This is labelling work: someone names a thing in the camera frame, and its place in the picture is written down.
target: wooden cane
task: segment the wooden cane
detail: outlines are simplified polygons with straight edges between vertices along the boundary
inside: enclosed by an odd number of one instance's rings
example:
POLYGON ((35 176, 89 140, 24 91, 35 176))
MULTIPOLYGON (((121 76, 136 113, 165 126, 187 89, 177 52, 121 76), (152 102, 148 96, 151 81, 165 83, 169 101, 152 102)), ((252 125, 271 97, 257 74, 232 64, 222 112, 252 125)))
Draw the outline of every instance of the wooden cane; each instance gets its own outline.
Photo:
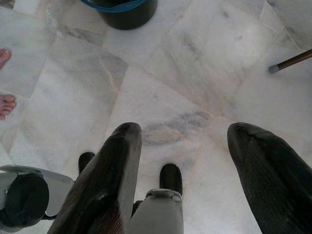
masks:
POLYGON ((284 62, 281 62, 279 64, 276 64, 276 65, 269 67, 269 72, 271 74, 274 74, 274 73, 276 73, 276 72, 278 72, 278 71, 280 71, 286 67, 292 66, 296 63, 299 63, 299 62, 306 60, 306 59, 309 59, 311 57, 312 57, 312 50, 308 50, 308 51, 306 51, 300 55, 297 55, 293 58, 290 58, 289 60, 286 60, 284 62))

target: foot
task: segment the foot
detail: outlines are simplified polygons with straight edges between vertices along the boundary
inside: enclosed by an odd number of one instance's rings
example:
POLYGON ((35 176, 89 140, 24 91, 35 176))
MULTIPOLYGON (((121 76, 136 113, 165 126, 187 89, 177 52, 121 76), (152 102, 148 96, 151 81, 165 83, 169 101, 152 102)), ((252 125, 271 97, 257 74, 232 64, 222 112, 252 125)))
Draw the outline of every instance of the foot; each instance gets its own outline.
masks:
POLYGON ((15 97, 13 95, 0 95, 0 120, 4 120, 15 106, 15 97))
POLYGON ((12 53, 9 49, 0 49, 0 69, 5 65, 5 63, 10 59, 12 53))
POLYGON ((174 164, 163 166, 160 171, 159 187, 161 189, 174 190, 182 195, 182 176, 180 169, 174 164))
POLYGON ((80 155, 79 162, 78 162, 78 168, 79 168, 79 174, 82 172, 82 170, 87 166, 87 164, 91 161, 91 159, 94 157, 95 154, 91 152, 86 152, 80 155))

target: marble floor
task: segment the marble floor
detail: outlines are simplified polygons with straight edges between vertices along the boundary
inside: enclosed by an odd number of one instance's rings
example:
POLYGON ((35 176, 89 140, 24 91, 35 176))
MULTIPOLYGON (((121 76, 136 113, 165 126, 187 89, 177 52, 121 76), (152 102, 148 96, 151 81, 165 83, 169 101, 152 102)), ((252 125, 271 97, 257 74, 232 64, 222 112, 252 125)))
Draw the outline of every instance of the marble floor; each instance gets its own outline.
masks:
POLYGON ((158 4, 146 25, 119 31, 79 0, 0 0, 0 47, 13 52, 0 70, 0 94, 17 97, 0 123, 1 164, 75 179, 81 153, 137 122, 136 199, 173 162, 183 175, 186 234, 259 234, 227 128, 244 121, 273 131, 312 166, 312 60, 267 73, 302 51, 264 0, 158 4))

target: rubber cane tip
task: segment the rubber cane tip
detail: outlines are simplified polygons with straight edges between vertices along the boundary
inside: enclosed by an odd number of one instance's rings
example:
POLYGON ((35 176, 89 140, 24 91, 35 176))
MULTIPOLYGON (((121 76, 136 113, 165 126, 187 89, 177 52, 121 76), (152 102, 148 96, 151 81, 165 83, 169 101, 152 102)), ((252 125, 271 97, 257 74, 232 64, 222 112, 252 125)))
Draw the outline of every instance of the rubber cane tip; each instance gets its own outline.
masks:
POLYGON ((274 74, 278 71, 279 71, 278 65, 274 65, 274 66, 269 67, 269 73, 270 74, 274 74))

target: bucket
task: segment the bucket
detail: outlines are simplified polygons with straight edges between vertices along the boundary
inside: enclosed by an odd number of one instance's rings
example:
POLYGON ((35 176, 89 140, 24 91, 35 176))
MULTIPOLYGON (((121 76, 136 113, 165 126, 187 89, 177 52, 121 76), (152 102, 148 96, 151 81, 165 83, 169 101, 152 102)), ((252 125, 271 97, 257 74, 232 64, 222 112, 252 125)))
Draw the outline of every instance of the bucket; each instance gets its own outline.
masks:
POLYGON ((122 4, 112 4, 107 0, 81 0, 96 9, 111 27, 129 30, 142 26, 154 15, 157 0, 134 0, 122 4))

